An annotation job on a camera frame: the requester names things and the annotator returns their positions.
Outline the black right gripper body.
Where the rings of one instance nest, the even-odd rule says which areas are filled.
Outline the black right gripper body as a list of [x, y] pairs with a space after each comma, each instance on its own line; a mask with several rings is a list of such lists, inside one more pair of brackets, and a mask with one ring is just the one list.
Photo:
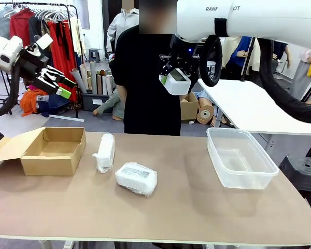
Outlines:
[[176, 34], [172, 35], [170, 48], [171, 54], [169, 65], [173, 68], [190, 68], [193, 63], [198, 43], [189, 43], [179, 38]]

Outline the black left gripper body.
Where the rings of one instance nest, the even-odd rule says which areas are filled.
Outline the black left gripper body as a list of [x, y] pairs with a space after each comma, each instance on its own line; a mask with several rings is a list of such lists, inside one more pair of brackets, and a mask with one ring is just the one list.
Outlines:
[[34, 56], [28, 51], [22, 52], [18, 59], [20, 77], [36, 78], [39, 76], [41, 70], [47, 66], [48, 61], [49, 58], [42, 53], [40, 56]]

